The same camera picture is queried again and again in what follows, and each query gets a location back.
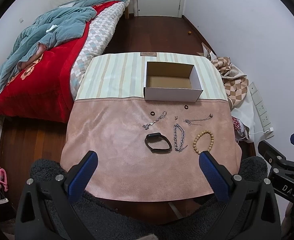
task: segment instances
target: bolt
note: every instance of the bolt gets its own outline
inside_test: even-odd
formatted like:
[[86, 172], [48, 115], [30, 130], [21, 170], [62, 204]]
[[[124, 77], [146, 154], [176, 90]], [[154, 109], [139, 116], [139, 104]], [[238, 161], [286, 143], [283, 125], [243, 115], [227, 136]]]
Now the bolt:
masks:
[[267, 184], [267, 185], [270, 184], [270, 179], [269, 178], [265, 178], [264, 179], [264, 183]]
[[56, 176], [56, 181], [62, 181], [64, 179], [64, 176], [62, 174], [59, 174]]
[[30, 179], [27, 179], [27, 184], [28, 185], [31, 185], [32, 183], [33, 183], [33, 179], [31, 179], [31, 178]]
[[242, 179], [241, 175], [238, 175], [238, 174], [234, 175], [235, 181], [241, 181], [241, 179]]

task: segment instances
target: necklace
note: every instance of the necklace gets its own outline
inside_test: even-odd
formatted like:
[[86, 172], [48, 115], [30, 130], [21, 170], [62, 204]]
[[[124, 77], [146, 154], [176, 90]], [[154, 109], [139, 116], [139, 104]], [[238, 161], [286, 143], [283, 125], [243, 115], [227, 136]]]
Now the necklace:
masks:
[[212, 149], [212, 147], [213, 147], [213, 145], [214, 145], [214, 135], [213, 135], [213, 133], [212, 133], [211, 131], [209, 131], [209, 130], [205, 130], [205, 131], [199, 133], [199, 134], [196, 136], [196, 138], [194, 139], [194, 142], [193, 142], [194, 151], [195, 151], [198, 155], [200, 155], [200, 152], [199, 152], [199, 150], [197, 149], [196, 144], [197, 144], [199, 138], [202, 137], [202, 136], [203, 136], [204, 134], [206, 134], [206, 133], [208, 133], [208, 134], [210, 135], [210, 145], [209, 145], [209, 147], [208, 147], [208, 151], [209, 151], [209, 152], [210, 152], [210, 150]]
[[[178, 147], [178, 143], [177, 143], [177, 128], [182, 132], [182, 139], [180, 140], [179, 147]], [[185, 140], [184, 129], [179, 124], [175, 124], [174, 125], [174, 145], [175, 145], [176, 152], [182, 152], [188, 146], [188, 145], [186, 145], [185, 147], [183, 147], [184, 140]]]
[[156, 120], [154, 120], [153, 122], [151, 123], [147, 123], [147, 124], [144, 124], [142, 127], [145, 128], [145, 130], [148, 130], [149, 129], [149, 126], [155, 124], [156, 122], [158, 122], [160, 119], [163, 119], [165, 118], [167, 112], [164, 111]]
[[213, 117], [213, 114], [210, 114], [207, 118], [205, 119], [197, 119], [197, 120], [189, 120], [189, 119], [184, 119], [183, 121], [186, 122], [188, 125], [201, 125], [201, 124], [198, 124], [198, 123], [192, 123], [192, 122], [195, 122], [195, 121], [206, 121], [206, 120], [209, 120]]

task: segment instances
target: open white box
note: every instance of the open white box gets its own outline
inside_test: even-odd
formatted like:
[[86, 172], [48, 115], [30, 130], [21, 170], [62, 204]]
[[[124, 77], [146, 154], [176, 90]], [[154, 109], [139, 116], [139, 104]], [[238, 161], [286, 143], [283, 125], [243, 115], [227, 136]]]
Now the open white box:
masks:
[[146, 101], [196, 102], [203, 89], [194, 65], [147, 61], [144, 97]]

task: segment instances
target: black fitness band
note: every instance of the black fitness band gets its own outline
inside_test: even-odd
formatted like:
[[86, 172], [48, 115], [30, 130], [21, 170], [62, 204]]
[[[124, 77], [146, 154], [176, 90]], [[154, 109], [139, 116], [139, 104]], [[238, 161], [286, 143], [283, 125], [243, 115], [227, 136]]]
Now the black fitness band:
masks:
[[[166, 141], [166, 143], [168, 143], [169, 148], [168, 149], [156, 149], [156, 148], [152, 148], [148, 145], [148, 140], [149, 139], [156, 139], [156, 138], [162, 138]], [[155, 152], [155, 153], [165, 153], [165, 152], [169, 152], [172, 149], [171, 143], [168, 140], [168, 138], [165, 135], [162, 135], [159, 132], [156, 133], [150, 133], [146, 135], [146, 139], [145, 139], [145, 144], [146, 146], [149, 148], [149, 150], [151, 150], [151, 152]]]

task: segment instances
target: teal blanket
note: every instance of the teal blanket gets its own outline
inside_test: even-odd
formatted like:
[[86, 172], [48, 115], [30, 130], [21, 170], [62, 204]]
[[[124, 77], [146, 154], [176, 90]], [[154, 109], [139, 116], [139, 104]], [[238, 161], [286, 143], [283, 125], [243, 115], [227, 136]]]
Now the teal blanket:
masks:
[[0, 93], [19, 73], [21, 62], [27, 62], [36, 53], [39, 44], [51, 49], [82, 37], [86, 22], [97, 14], [90, 6], [107, 1], [126, 0], [78, 0], [73, 7], [55, 8], [40, 15], [20, 33], [7, 60], [0, 66]]

